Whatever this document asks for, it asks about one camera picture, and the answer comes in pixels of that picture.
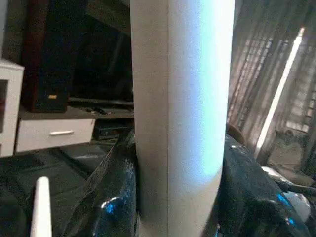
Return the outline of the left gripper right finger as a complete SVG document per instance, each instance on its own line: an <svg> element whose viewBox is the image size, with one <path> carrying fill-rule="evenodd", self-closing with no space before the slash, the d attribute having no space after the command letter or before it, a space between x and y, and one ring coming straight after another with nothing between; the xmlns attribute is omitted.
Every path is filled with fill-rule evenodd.
<svg viewBox="0 0 316 237"><path fill-rule="evenodd" d="M225 237L314 237L316 213L306 220L247 148L225 137L219 190L219 225Z"/></svg>

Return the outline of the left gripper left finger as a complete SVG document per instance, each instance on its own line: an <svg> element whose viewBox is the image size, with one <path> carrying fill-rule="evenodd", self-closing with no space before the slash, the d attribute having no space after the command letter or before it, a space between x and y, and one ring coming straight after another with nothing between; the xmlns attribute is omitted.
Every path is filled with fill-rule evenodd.
<svg viewBox="0 0 316 237"><path fill-rule="evenodd" d="M122 134L89 176L67 221L65 237L132 237L137 222L133 129Z"/></svg>

